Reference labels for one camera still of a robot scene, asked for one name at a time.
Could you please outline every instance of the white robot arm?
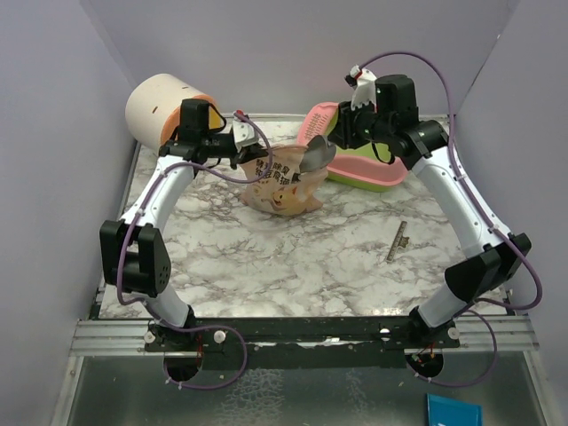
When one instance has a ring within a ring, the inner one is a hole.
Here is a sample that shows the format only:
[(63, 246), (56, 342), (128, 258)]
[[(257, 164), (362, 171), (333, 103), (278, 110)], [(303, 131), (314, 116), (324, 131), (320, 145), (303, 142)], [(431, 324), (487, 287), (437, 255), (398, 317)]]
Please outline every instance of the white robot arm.
[(459, 159), (450, 161), (448, 136), (438, 122), (421, 122), (414, 82), (405, 75), (377, 78), (368, 69), (354, 67), (345, 77), (354, 88), (351, 101), (339, 105), (337, 125), (329, 140), (343, 149), (383, 142), (430, 190), (460, 241), (466, 260), (445, 272), (445, 283), (425, 303), (414, 308), (410, 320), (419, 338), (431, 335), (475, 303), (486, 291), (509, 280), (520, 265), (517, 255), (493, 231), (507, 235), (523, 255), (531, 248), (525, 234), (513, 235), (491, 211), (469, 182), (481, 209), (492, 219), (490, 227), (465, 192), (460, 180), (467, 175)]
[[(193, 164), (203, 164), (208, 158), (230, 158), (236, 167), (238, 162), (265, 156), (266, 151), (246, 122), (235, 119), (230, 131), (210, 133), (207, 101), (184, 100), (180, 122), (178, 138), (172, 135), (161, 148), (142, 194), (118, 221), (102, 225), (100, 242), (105, 281), (121, 287), (119, 297), (123, 291), (130, 293), (130, 302), (141, 302), (154, 317), (188, 328), (194, 322), (193, 310), (169, 284), (171, 262), (162, 239), (166, 221), (179, 196), (193, 182), (197, 172)], [(129, 228), (130, 249), (124, 254), (119, 283), (119, 260)]]

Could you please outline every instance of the white marble tabletop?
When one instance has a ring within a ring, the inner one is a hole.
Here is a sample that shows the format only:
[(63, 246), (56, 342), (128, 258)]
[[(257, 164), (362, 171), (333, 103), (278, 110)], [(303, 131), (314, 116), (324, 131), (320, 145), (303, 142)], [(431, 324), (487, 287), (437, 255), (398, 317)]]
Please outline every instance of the white marble tabletop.
[[(258, 122), (273, 143), (294, 143), (300, 124)], [(155, 164), (143, 147), (129, 205)], [(218, 169), (244, 178), (241, 170)], [(198, 317), (405, 315), (440, 286), (445, 268), (463, 259), (452, 226), (411, 174), (387, 193), (327, 180), (316, 192), (323, 208), (293, 218), (244, 206), (242, 189), (200, 172), (164, 230), (170, 284)], [(403, 220), (409, 244), (388, 264)], [(504, 313), (485, 304), (478, 310)], [(100, 318), (147, 317), (139, 304), (120, 306), (116, 288), (106, 287)]]

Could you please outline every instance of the purple cable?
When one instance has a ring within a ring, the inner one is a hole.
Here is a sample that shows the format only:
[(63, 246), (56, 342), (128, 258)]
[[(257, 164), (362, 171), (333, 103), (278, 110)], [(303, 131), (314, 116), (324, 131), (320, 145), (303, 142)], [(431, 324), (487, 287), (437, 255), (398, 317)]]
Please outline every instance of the purple cable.
[[(226, 180), (228, 182), (232, 182), (232, 183), (235, 183), (235, 184), (254, 184), (255, 182), (258, 182), (259, 180), (263, 179), (268, 174), (268, 171), (271, 169), (272, 162), (273, 162), (272, 147), (270, 146), (270, 142), (268, 142), (268, 138), (266, 137), (264, 132), (256, 124), (254, 124), (246, 115), (240, 114), (240, 113), (234, 113), (234, 115), (235, 115), (235, 117), (237, 117), (242, 122), (246, 122), (246, 123), (250, 124), (250, 126), (252, 126), (252, 128), (263, 139), (264, 144), (266, 145), (266, 150), (268, 151), (268, 162), (266, 164), (266, 168), (264, 169), (263, 173), (260, 176), (255, 177), (254, 179), (241, 180), (241, 179), (235, 179), (233, 177), (226, 176), (222, 173), (219, 173), (216, 170), (210, 169), (210, 168), (203, 166), (201, 164), (196, 164), (196, 163), (193, 163), (193, 162), (178, 162), (178, 163), (172, 164), (171, 166), (166, 168), (166, 170), (163, 172), (163, 174), (161, 174), (152, 183), (152, 185), (148, 189), (148, 192), (146, 193), (146, 196), (144, 197), (144, 200), (142, 200), (142, 202), (140, 203), (140, 211), (143, 212), (146, 209), (148, 202), (150, 202), (152, 195), (154, 194), (156, 188), (163, 181), (163, 179), (165, 179), (165, 177), (168, 176), (168, 174), (172, 170), (177, 169), (178, 167), (193, 167), (193, 168), (198, 169), (198, 170), (207, 171), (208, 173), (211, 173), (212, 175), (215, 175), (219, 178), (222, 178), (223, 180)], [(126, 230), (126, 235), (124, 236), (124, 242), (122, 243), (121, 252), (120, 252), (120, 255), (119, 255), (119, 258), (118, 258), (118, 267), (117, 267), (117, 273), (116, 273), (116, 296), (118, 298), (118, 302), (123, 306), (128, 306), (129, 304), (134, 304), (136, 302), (141, 302), (142, 304), (145, 304), (144, 297), (133, 297), (129, 300), (125, 300), (124, 297), (123, 297), (123, 294), (122, 294), (122, 276), (123, 276), (123, 273), (124, 273), (124, 262), (126, 260), (126, 252), (128, 250), (130, 239), (132, 238), (132, 234), (134, 233), (134, 229), (136, 228), (136, 224), (138, 223), (140, 216), (141, 216), (140, 213), (136, 213), (134, 215), (134, 218), (132, 219), (132, 222), (129, 224), (129, 226)], [(181, 328), (181, 327), (174, 326), (173, 324), (170, 324), (168, 321), (166, 321), (164, 319), (161, 319), (157, 315), (157, 313), (154, 312), (154, 310), (152, 310), (147, 305), (146, 305), (146, 309), (148, 310), (150, 315), (152, 315), (152, 317), (156, 321), (164, 324), (166, 327), (171, 328), (174, 331), (178, 331), (179, 333), (195, 333), (195, 332), (198, 332), (198, 331), (211, 330), (212, 328), (215, 328), (215, 329), (231, 331), (231, 332), (235, 333), (235, 335), (241, 341), (243, 353), (244, 353), (242, 365), (241, 365), (241, 368), (239, 369), (239, 371), (231, 379), (229, 379), (229, 380), (227, 380), (223, 383), (215, 384), (215, 385), (211, 385), (211, 386), (201, 386), (201, 385), (190, 384), (190, 383), (174, 382), (174, 381), (171, 380), (170, 377), (168, 377), (171, 382), (177, 384), (178, 386), (180, 385), (183, 388), (187, 388), (187, 389), (196, 389), (196, 390), (200, 390), (200, 391), (213, 391), (213, 390), (216, 390), (216, 389), (224, 388), (225, 386), (228, 386), (229, 384), (235, 382), (239, 377), (241, 377), (242, 373), (245, 371), (245, 368), (247, 366), (247, 361), (248, 361), (247, 344), (245, 342), (245, 339), (242, 337), (241, 333), (239, 333), (236, 329), (234, 329), (232, 327), (228, 327), (228, 326), (204, 326), (204, 327), (195, 327), (195, 328)]]
[(477, 379), (471, 380), (469, 382), (448, 383), (448, 382), (441, 382), (439, 380), (432, 379), (431, 377), (424, 377), (423, 375), (420, 375), (412, 367), (410, 367), (409, 364), (406, 364), (406, 366), (414, 373), (415, 377), (419, 378), (422, 381), (425, 381), (425, 382), (428, 382), (428, 383), (434, 383), (434, 384), (437, 384), (438, 386), (444, 386), (446, 388), (467, 388), (469, 386), (474, 386), (476, 384), (483, 382), (487, 378), (487, 376), (492, 373), (492, 371), (495, 369), (495, 366), (497, 365), (497, 337), (495, 336), (495, 332), (491, 328), (489, 321), (487, 321), (487, 319), (485, 319), (483, 316), (481, 316), (480, 314), (478, 314), (477, 312), (472, 311), (472, 310), (467, 310), (465, 312), (469, 312), (469, 313), (472, 313), (475, 316), (477, 316), (480, 320), (482, 320), (484, 322), (484, 324), (487, 326), (487, 329), (489, 330), (489, 334), (491, 335), (491, 340), (493, 341), (493, 359), (491, 360), (491, 364), (489, 365), (489, 367)]
[(414, 58), (417, 58), (417, 59), (425, 62), (426, 64), (428, 64), (428, 66), (430, 66), (430, 68), (432, 68), (432, 70), (438, 75), (440, 82), (442, 82), (442, 85), (444, 86), (444, 90), (446, 91), (448, 115), (449, 115), (449, 121), (450, 121), (450, 123), (449, 123), (450, 134), (449, 134), (449, 138), (448, 138), (448, 158), (450, 160), (450, 163), (452, 164), (452, 168), (455, 171), (455, 175), (456, 175), (456, 177), (458, 177), (458, 181), (461, 183), (461, 187), (463, 188), (465, 193), (468, 195), (469, 199), (471, 200), (471, 202), (475, 206), (477, 212), (479, 213), (479, 215), (481, 215), (481, 217), (483, 218), (483, 220), (487, 224), (487, 226), (489, 226), (489, 229), (492, 232), (494, 232), (499, 238), (501, 238), (501, 240), (505, 244), (507, 244), (507, 246), (515, 253), (515, 255), (521, 260), (521, 262), (523, 263), (523, 265), (525, 266), (527, 271), (531, 274), (532, 279), (534, 280), (534, 284), (535, 284), (535, 287), (536, 287), (536, 295), (534, 297), (534, 300), (532, 302), (530, 302), (529, 304), (525, 304), (525, 305), (505, 304), (503, 302), (493, 300), (493, 299), (487, 299), (487, 298), (484, 298), (484, 297), (478, 298), (476, 302), (486, 302), (488, 304), (496, 304), (497, 306), (500, 306), (500, 307), (505, 308), (505, 309), (510, 309), (512, 311), (527, 311), (529, 309), (534, 308), (542, 300), (542, 283), (540, 281), (539, 274), (536, 272), (536, 270), (531, 265), (531, 263), (528, 261), (528, 259), (525, 257), (525, 255), (523, 255), (523, 253), (521, 253), (521, 251), (517, 248), (517, 246), (515, 244), (513, 244), (513, 242), (509, 239), (509, 237), (507, 235), (505, 235), (504, 233), (502, 233), (498, 228), (495, 227), (495, 223), (491, 220), (489, 215), (487, 215), (487, 213), (484, 211), (484, 209), (481, 206), (481, 203), (477, 199), (476, 195), (473, 193), (473, 191), (471, 191), (471, 188), (469, 188), (469, 185), (466, 182), (466, 179), (461, 178), (464, 175), (462, 174), (462, 171), (458, 167), (457, 158), (456, 158), (456, 151), (457, 150), (455, 149), (454, 104), (453, 104), (452, 98), (450, 96), (450, 88), (447, 84), (446, 79), (442, 75), (442, 73), (428, 59), (424, 58), (422, 55), (419, 55), (418, 53), (413, 53), (411, 51), (388, 51), (386, 53), (382, 53), (380, 55), (374, 56), (373, 58), (365, 61), (363, 63), (363, 65), (361, 65), (359, 67), (360, 68), (367, 67), (369, 64), (371, 64), (372, 62), (375, 62), (378, 59), (385, 58), (387, 56), (393, 56), (393, 55), (406, 55), (406, 56), (412, 56)]

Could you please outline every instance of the purple wire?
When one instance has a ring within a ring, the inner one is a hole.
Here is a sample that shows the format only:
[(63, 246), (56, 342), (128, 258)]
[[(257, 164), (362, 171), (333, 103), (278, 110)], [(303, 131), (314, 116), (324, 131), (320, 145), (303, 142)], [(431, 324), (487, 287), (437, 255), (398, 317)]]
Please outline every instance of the purple wire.
[(535, 287), (536, 287), (536, 295), (534, 297), (534, 300), (532, 302), (530, 302), (529, 304), (525, 304), (525, 305), (506, 304), (504, 302), (500, 302), (500, 301), (493, 300), (493, 299), (487, 299), (487, 298), (484, 298), (484, 297), (478, 298), (476, 302), (486, 302), (488, 304), (496, 304), (497, 306), (500, 306), (500, 307), (505, 308), (505, 309), (510, 309), (512, 311), (528, 311), (529, 309), (536, 307), (540, 303), (540, 301), (542, 300), (542, 283), (540, 281), (539, 274), (536, 272), (533, 265), (529, 262), (529, 260), (525, 257), (525, 255), (523, 255), (523, 253), (521, 253), (521, 251), (517, 248), (517, 246), (515, 244), (513, 244), (513, 241), (511, 241), (507, 235), (505, 235), (498, 228), (495, 227), (495, 223), (491, 220), (489, 215), (487, 215), (487, 213), (485, 212), (485, 210), (481, 206), (481, 203), (477, 199), (476, 195), (473, 193), (471, 188), (469, 188), (469, 185), (466, 182), (466, 179), (461, 178), (463, 176), (463, 174), (462, 174), (461, 169), (458, 167), (457, 158), (456, 158), (456, 149), (455, 149), (454, 103), (452, 101), (452, 97), (450, 96), (449, 85), (447, 84), (447, 81), (444, 78), (444, 76), (442, 75), (442, 73), (428, 59), (424, 58), (422, 55), (419, 55), (418, 53), (413, 53), (411, 51), (388, 51), (386, 53), (382, 53), (380, 55), (374, 56), (373, 58), (364, 62), (363, 65), (361, 65), (359, 67), (360, 68), (367, 67), (369, 64), (371, 64), (372, 62), (375, 62), (378, 59), (385, 58), (387, 56), (393, 56), (393, 55), (406, 55), (406, 56), (412, 56), (414, 58), (417, 58), (417, 59), (425, 62), (426, 64), (428, 64), (430, 66), (430, 68), (432, 68), (432, 70), (438, 75), (440, 82), (442, 82), (442, 85), (444, 86), (444, 90), (446, 91), (446, 100), (447, 100), (448, 115), (449, 115), (449, 121), (450, 121), (450, 123), (449, 123), (450, 134), (449, 134), (449, 138), (448, 138), (448, 158), (450, 160), (450, 163), (452, 164), (452, 168), (454, 169), (455, 175), (456, 175), (456, 177), (458, 177), (458, 181), (461, 183), (461, 187), (463, 188), (465, 193), (468, 195), (469, 199), (471, 200), (471, 202), (475, 206), (477, 212), (479, 213), (479, 215), (481, 215), (481, 217), (483, 218), (484, 222), (487, 224), (489, 229), (492, 232), (494, 232), (500, 239), (502, 239), (502, 241), (505, 244), (507, 244), (507, 246), (515, 253), (515, 255), (521, 260), (521, 262), (523, 263), (523, 265), (525, 266), (527, 271), (531, 274), (532, 279), (534, 280), (534, 284), (535, 284)]
[(489, 365), (489, 367), (477, 379), (473, 379), (469, 382), (449, 383), (449, 382), (441, 382), (439, 380), (432, 379), (431, 377), (424, 377), (423, 375), (420, 375), (412, 367), (410, 367), (409, 364), (406, 364), (406, 366), (414, 373), (415, 377), (417, 377), (422, 381), (428, 383), (434, 383), (437, 384), (438, 386), (444, 386), (446, 388), (467, 388), (469, 386), (475, 386), (476, 384), (480, 384), (487, 378), (488, 375), (492, 373), (492, 371), (495, 369), (495, 366), (497, 365), (497, 337), (495, 336), (495, 332), (493, 331), (491, 325), (489, 324), (489, 321), (487, 321), (487, 319), (485, 319), (483, 316), (472, 310), (467, 310), (465, 312), (472, 313), (475, 316), (477, 316), (480, 320), (484, 322), (484, 324), (487, 326), (487, 329), (489, 330), (489, 334), (491, 335), (491, 340), (493, 341), (493, 359), (491, 360), (491, 364)]
[[(270, 142), (268, 141), (268, 138), (266, 137), (264, 132), (254, 122), (252, 122), (246, 115), (236, 113), (236, 112), (234, 113), (234, 115), (235, 115), (235, 117), (237, 117), (242, 122), (246, 122), (247, 124), (252, 126), (252, 128), (263, 139), (264, 144), (266, 145), (266, 151), (268, 152), (268, 162), (266, 164), (266, 168), (264, 169), (263, 173), (260, 176), (255, 177), (253, 179), (235, 179), (233, 177), (226, 176), (222, 173), (219, 173), (216, 170), (210, 169), (209, 167), (203, 166), (201, 164), (196, 164), (194, 162), (178, 162), (178, 163), (172, 164), (171, 166), (166, 168), (166, 170), (163, 172), (163, 174), (158, 176), (158, 178), (152, 183), (152, 185), (148, 189), (148, 192), (146, 193), (146, 196), (144, 197), (144, 199), (140, 203), (140, 209), (139, 209), (140, 211), (143, 212), (146, 209), (148, 202), (150, 202), (152, 195), (154, 194), (155, 190), (158, 188), (160, 183), (163, 181), (163, 179), (165, 179), (165, 177), (168, 176), (168, 174), (172, 170), (177, 169), (179, 167), (193, 167), (193, 168), (198, 169), (198, 170), (207, 171), (208, 173), (211, 173), (212, 175), (215, 175), (219, 178), (222, 178), (223, 180), (226, 180), (228, 182), (232, 182), (232, 183), (235, 183), (235, 184), (254, 184), (255, 182), (258, 182), (259, 180), (266, 177), (266, 175), (268, 174), (268, 171), (272, 167), (272, 162), (273, 162), (272, 147), (270, 145)], [(129, 224), (129, 226), (126, 230), (126, 235), (124, 236), (124, 241), (123, 241), (122, 246), (121, 246), (121, 252), (120, 252), (120, 255), (119, 255), (119, 258), (118, 258), (118, 267), (117, 267), (117, 273), (116, 273), (116, 296), (118, 298), (118, 302), (123, 306), (128, 306), (128, 305), (134, 304), (136, 302), (141, 302), (142, 304), (144, 304), (146, 306), (146, 309), (148, 310), (150, 315), (152, 315), (152, 317), (156, 321), (164, 324), (166, 327), (171, 328), (172, 330), (177, 331), (179, 333), (195, 333), (195, 332), (199, 332), (199, 331), (211, 330), (212, 328), (220, 329), (220, 330), (227, 330), (227, 331), (231, 331), (232, 333), (235, 333), (235, 335), (241, 341), (244, 355), (243, 355), (243, 361), (242, 361), (242, 364), (241, 364), (241, 368), (231, 379), (229, 379), (229, 380), (227, 380), (223, 383), (220, 383), (220, 384), (215, 384), (215, 385), (210, 385), (210, 386), (202, 386), (202, 385), (197, 385), (197, 384), (175, 382), (170, 377), (168, 377), (171, 382), (177, 384), (178, 386), (181, 385), (183, 388), (195, 389), (195, 390), (200, 390), (200, 391), (213, 391), (213, 390), (221, 389), (221, 388), (224, 388), (225, 386), (230, 385), (231, 383), (235, 382), (239, 377), (241, 377), (241, 375), (245, 371), (245, 368), (247, 367), (247, 362), (248, 362), (247, 344), (245, 342), (245, 339), (242, 337), (241, 333), (239, 333), (236, 329), (234, 329), (232, 327), (228, 327), (228, 326), (217, 326), (217, 325), (215, 325), (215, 326), (203, 326), (203, 327), (194, 327), (194, 328), (177, 327), (177, 326), (174, 326), (173, 324), (170, 324), (168, 321), (160, 318), (160, 316), (156, 312), (154, 312), (154, 310), (152, 308), (150, 308), (149, 306), (147, 306), (147, 304), (145, 304), (144, 297), (133, 297), (129, 300), (124, 299), (123, 294), (122, 294), (122, 278), (123, 278), (123, 274), (124, 274), (124, 263), (126, 261), (126, 252), (128, 250), (130, 239), (132, 238), (132, 234), (134, 233), (134, 229), (136, 228), (136, 225), (137, 225), (140, 217), (141, 217), (141, 213), (138, 212), (134, 215), (134, 218), (132, 218), (132, 222)]]

